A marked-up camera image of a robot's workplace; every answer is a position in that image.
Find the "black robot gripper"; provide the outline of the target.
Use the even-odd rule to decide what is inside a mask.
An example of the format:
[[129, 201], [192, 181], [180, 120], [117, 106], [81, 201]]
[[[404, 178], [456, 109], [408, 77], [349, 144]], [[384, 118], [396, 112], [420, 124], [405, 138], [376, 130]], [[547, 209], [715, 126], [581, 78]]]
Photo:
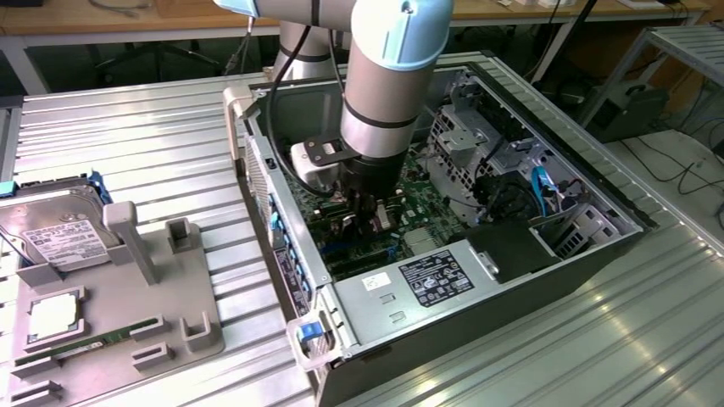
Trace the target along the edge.
[[387, 158], [359, 156], [341, 161], [340, 185], [351, 204], [388, 199], [400, 179], [405, 153]]

